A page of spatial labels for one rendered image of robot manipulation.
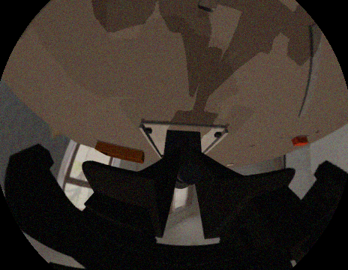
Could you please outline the orange tray with dark brown rim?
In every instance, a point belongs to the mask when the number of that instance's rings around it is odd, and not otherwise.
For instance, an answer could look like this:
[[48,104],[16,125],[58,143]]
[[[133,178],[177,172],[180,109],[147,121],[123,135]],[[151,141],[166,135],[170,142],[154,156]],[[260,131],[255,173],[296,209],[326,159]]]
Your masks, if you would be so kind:
[[143,151],[132,150],[126,147],[121,147],[117,145],[107,144],[97,141],[95,150],[102,152],[103,154],[110,156],[112,158],[119,158],[125,161],[144,163],[145,155]]

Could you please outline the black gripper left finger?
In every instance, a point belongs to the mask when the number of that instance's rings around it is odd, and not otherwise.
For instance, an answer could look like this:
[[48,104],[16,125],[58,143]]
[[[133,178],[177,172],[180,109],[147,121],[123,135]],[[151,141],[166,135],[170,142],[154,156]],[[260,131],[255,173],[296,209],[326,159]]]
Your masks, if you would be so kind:
[[148,209],[155,237],[162,238],[180,165],[180,148],[135,172],[96,161],[83,162],[83,174],[93,192]]

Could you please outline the grey flat bar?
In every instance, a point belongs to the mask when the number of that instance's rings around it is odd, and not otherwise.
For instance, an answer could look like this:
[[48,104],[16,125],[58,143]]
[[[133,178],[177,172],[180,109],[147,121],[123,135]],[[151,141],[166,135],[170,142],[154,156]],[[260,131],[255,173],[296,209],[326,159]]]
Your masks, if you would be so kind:
[[307,87],[305,90],[306,91],[306,94],[304,95],[304,102],[303,102],[303,105],[302,105],[302,108],[300,110],[300,113],[299,113],[299,116],[298,117],[303,117],[305,114],[305,112],[307,112],[306,110],[308,110],[307,107],[309,107],[310,105],[310,101],[312,100],[311,96],[313,95],[313,91],[315,89],[315,84],[316,83],[316,80],[317,80],[317,75],[319,73],[319,64],[320,64],[320,59],[321,59],[321,46],[322,46],[322,42],[321,42],[321,38],[322,38],[322,32],[321,32],[321,29],[318,27],[318,25],[316,23],[314,23],[313,25],[309,25],[309,34],[311,35],[310,36],[310,45],[311,45],[311,53],[310,53],[310,66],[309,66],[309,79],[307,81]]

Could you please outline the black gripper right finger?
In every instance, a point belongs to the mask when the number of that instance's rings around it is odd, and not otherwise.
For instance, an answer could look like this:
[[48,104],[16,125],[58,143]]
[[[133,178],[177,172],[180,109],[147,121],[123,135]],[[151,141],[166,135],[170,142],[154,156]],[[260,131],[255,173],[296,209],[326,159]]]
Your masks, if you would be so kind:
[[295,169],[240,175],[203,154],[191,150],[191,162],[201,168],[201,180],[195,184],[204,240],[219,238],[222,230],[255,196],[290,185]]

